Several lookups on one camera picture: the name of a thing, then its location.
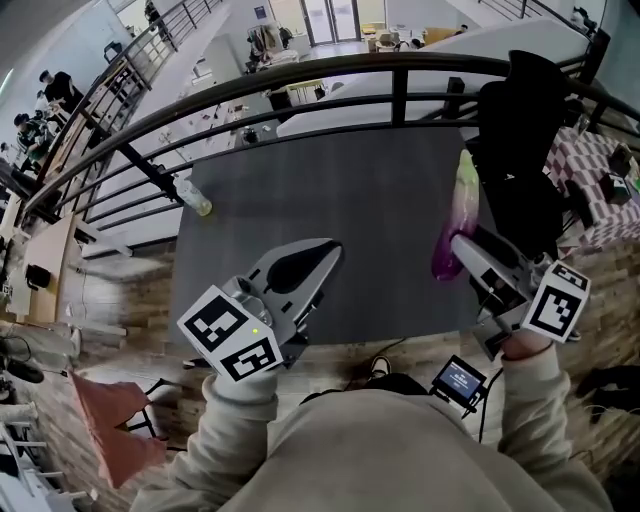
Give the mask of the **black office chair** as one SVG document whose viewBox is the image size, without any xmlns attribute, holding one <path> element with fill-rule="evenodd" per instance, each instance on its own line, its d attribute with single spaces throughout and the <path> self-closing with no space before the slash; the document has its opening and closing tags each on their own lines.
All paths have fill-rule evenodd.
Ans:
<svg viewBox="0 0 640 512">
<path fill-rule="evenodd" d="M 474 154 L 497 231 L 527 258 L 558 257 L 563 199 L 544 174 L 563 125 L 567 81 L 552 61 L 509 52 L 502 81 L 479 91 L 479 146 Z"/>
</svg>

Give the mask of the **person's beige sweatshirt torso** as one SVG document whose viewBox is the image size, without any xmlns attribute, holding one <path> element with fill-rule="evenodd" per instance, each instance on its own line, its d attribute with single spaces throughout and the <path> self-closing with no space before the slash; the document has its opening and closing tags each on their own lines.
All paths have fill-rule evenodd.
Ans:
<svg viewBox="0 0 640 512">
<path fill-rule="evenodd" d="M 529 473 L 477 443 L 456 412 L 432 406 L 299 406 L 268 432 L 251 479 L 217 510 L 191 509 L 168 480 L 131 512 L 613 512 L 572 459 Z"/>
</svg>

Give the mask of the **black round container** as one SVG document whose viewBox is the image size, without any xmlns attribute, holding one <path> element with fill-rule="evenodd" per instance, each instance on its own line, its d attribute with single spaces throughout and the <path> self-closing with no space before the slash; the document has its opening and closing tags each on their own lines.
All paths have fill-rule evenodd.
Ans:
<svg viewBox="0 0 640 512">
<path fill-rule="evenodd" d="M 46 289 L 51 282 L 51 273 L 38 265 L 28 264 L 25 270 L 27 286 L 32 290 Z"/>
</svg>

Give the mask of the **glass entrance door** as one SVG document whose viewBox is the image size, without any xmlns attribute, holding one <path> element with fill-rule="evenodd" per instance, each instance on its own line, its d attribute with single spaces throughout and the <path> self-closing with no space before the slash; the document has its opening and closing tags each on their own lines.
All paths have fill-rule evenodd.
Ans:
<svg viewBox="0 0 640 512">
<path fill-rule="evenodd" d="M 299 0 L 312 47 L 361 40 L 357 0 Z"/>
</svg>

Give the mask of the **table with checkered cloth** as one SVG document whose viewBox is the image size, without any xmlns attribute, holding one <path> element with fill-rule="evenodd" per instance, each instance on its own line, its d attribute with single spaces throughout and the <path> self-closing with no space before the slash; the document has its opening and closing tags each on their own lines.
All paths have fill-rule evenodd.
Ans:
<svg viewBox="0 0 640 512">
<path fill-rule="evenodd" d="M 562 127 L 555 135 L 544 171 L 562 193 L 569 196 L 568 181 L 577 185 L 586 196 L 593 219 L 586 227 L 577 220 L 557 240 L 562 258 L 582 248 L 600 249 L 619 240 L 640 241 L 640 196 L 632 197 L 622 205 L 605 199 L 599 181 L 609 173 L 608 157 L 618 143 L 608 137 Z"/>
</svg>

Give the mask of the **person's right forearm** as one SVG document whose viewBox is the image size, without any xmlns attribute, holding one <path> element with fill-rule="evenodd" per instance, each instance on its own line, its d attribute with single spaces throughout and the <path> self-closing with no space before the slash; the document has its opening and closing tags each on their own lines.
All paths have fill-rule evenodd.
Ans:
<svg viewBox="0 0 640 512">
<path fill-rule="evenodd" d="M 553 343 L 540 348 L 517 338 L 503 345 L 504 407 L 499 449 L 529 473 L 564 464 L 571 454 L 565 399 L 569 378 Z"/>
</svg>

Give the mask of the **clear bottle with yellow liquid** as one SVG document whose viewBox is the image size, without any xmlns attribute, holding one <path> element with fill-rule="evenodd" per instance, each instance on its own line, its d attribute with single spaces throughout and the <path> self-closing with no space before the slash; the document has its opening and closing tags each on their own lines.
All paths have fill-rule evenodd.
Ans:
<svg viewBox="0 0 640 512">
<path fill-rule="evenodd" d="M 174 178 L 174 186 L 182 201 L 198 215 L 205 217 L 212 212 L 213 206 L 211 201 L 202 194 L 189 178 L 176 176 Z"/>
</svg>

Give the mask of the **clothes rack with garments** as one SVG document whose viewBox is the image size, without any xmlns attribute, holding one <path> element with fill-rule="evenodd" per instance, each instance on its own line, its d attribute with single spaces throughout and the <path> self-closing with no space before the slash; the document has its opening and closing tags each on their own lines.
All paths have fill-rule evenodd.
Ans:
<svg viewBox="0 0 640 512">
<path fill-rule="evenodd" d="M 289 48 L 292 39 L 292 32 L 278 24 L 257 25 L 247 31 L 250 52 L 255 56 L 284 51 Z"/>
</svg>

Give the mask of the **light wooden desk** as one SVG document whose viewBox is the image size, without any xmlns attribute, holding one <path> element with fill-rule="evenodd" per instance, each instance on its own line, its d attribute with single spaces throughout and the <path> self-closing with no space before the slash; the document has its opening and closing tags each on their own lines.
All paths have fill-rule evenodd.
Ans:
<svg viewBox="0 0 640 512">
<path fill-rule="evenodd" d="M 11 294 L 7 312 L 21 324 L 46 326 L 61 321 L 65 278 L 72 256 L 78 255 L 73 214 L 34 235 L 26 244 L 23 262 L 9 277 Z M 46 287 L 27 283 L 30 266 L 47 270 L 50 281 Z"/>
</svg>

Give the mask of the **small black screen device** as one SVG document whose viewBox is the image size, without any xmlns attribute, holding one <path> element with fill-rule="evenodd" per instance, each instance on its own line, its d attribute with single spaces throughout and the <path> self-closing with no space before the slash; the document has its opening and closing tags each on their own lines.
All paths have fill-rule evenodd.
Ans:
<svg viewBox="0 0 640 512">
<path fill-rule="evenodd" d="M 452 355 L 432 381 L 429 394 L 445 402 L 454 402 L 466 413 L 476 413 L 477 405 L 485 396 L 486 376 Z"/>
</svg>

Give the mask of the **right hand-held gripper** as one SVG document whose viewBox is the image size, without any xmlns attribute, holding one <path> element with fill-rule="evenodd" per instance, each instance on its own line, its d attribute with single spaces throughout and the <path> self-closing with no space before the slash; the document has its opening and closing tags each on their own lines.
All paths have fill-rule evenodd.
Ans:
<svg viewBox="0 0 640 512">
<path fill-rule="evenodd" d="M 526 260 L 504 237 L 482 225 L 472 235 L 455 235 L 451 248 L 478 293 L 473 334 L 489 359 L 522 329 L 559 343 L 573 338 L 589 297 L 589 278 L 548 255 Z"/>
</svg>

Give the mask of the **white rack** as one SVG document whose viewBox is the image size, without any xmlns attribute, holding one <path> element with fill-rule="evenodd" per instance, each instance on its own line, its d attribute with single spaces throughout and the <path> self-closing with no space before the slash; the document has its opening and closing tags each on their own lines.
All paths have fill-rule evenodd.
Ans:
<svg viewBox="0 0 640 512">
<path fill-rule="evenodd" d="M 33 437 L 32 404 L 0 404 L 0 512 L 91 512 L 98 492 L 64 488 L 64 472 L 45 469 L 47 443 Z"/>
</svg>

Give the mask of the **purple and green eggplant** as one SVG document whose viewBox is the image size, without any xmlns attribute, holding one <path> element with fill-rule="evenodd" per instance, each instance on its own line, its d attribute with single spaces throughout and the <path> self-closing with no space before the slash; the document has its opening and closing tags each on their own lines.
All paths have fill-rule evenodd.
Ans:
<svg viewBox="0 0 640 512">
<path fill-rule="evenodd" d="M 431 261 L 432 275 L 438 281 L 452 280 L 462 270 L 462 263 L 453 252 L 452 240 L 457 235 L 471 237 L 477 228 L 479 185 L 472 155 L 467 149 L 463 149 L 456 170 L 450 213 L 438 237 Z"/>
</svg>

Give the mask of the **small black box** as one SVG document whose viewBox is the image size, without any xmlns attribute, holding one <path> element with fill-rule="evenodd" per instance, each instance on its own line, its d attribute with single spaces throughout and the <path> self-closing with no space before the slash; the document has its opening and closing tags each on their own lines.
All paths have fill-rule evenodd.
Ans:
<svg viewBox="0 0 640 512">
<path fill-rule="evenodd" d="M 619 175 L 605 173 L 599 179 L 599 186 L 601 188 L 604 200 L 608 204 L 621 206 L 626 204 L 631 199 L 631 195 L 628 191 L 626 182 Z"/>
</svg>

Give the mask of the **person's dark trousers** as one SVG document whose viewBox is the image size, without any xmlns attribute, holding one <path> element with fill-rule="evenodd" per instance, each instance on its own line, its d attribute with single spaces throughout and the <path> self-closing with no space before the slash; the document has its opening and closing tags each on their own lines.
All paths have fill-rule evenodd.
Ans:
<svg viewBox="0 0 640 512">
<path fill-rule="evenodd" d="M 432 406 L 434 399 L 426 388 L 412 377 L 402 373 L 391 373 L 369 380 L 358 389 L 339 391 L 331 389 L 315 393 L 305 398 L 301 406 L 332 407 L 373 407 L 397 404 Z"/>
</svg>

